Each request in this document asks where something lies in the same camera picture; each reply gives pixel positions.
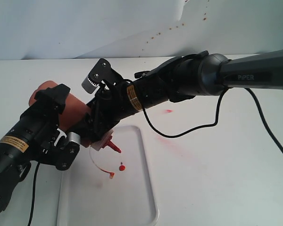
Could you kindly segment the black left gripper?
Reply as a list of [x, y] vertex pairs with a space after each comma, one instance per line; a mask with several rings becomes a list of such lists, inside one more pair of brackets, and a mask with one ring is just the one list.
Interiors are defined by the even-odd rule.
[[10, 141], [15, 145], [11, 155], [18, 162], [35, 160], [40, 146], [50, 142], [69, 93], [68, 86], [59, 84], [35, 94], [36, 102], [21, 114], [19, 122], [10, 130]]

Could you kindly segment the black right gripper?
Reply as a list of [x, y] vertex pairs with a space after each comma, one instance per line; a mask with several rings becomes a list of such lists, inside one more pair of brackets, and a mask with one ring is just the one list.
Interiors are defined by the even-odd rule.
[[70, 127], [71, 132], [80, 136], [83, 146], [100, 141], [122, 119], [146, 107], [146, 81], [103, 81], [87, 106], [91, 112]]

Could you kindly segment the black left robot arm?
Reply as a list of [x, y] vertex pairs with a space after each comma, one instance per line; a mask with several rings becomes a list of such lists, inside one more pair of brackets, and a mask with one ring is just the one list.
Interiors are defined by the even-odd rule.
[[31, 161], [57, 164], [62, 148], [54, 143], [69, 92], [64, 84], [39, 90], [35, 103], [0, 139], [0, 213], [7, 208], [17, 184], [27, 176]]

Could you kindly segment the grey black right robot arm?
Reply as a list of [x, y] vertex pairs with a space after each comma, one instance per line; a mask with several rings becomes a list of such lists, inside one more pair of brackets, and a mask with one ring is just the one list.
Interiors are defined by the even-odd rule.
[[173, 57], [155, 69], [124, 79], [100, 59], [82, 82], [93, 94], [90, 112], [70, 128], [82, 139], [99, 141], [122, 119], [165, 101], [219, 96], [227, 88], [283, 90], [283, 50], [231, 60], [203, 51]]

